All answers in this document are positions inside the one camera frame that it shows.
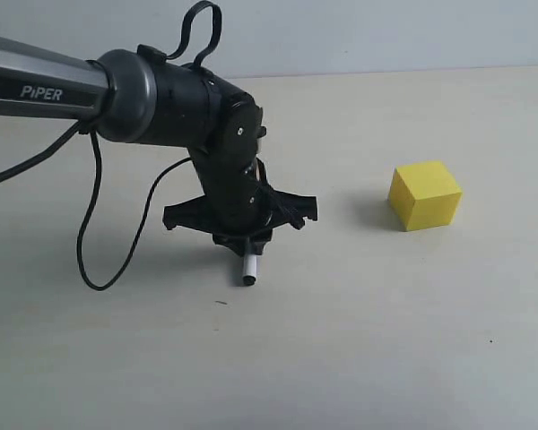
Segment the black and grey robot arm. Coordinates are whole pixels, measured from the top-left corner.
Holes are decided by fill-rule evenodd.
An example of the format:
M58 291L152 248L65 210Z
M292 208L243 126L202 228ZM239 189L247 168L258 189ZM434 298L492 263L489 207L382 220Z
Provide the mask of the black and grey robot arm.
M269 185L254 98L149 47L85 61L0 37L0 116L73 119L111 142L185 148L204 193L166 207L163 224L209 233L236 254L260 254L275 228L317 219L315 197Z

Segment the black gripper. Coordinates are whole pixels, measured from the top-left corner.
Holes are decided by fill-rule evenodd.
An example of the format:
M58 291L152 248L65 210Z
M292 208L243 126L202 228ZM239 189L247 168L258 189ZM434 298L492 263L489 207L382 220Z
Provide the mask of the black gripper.
M274 189L264 163L257 157L239 164L222 163L200 151L189 152L204 195L164 208L166 229L189 228L212 234L213 242L237 256L263 255L273 239L272 228L289 224L295 229L318 217L315 196Z

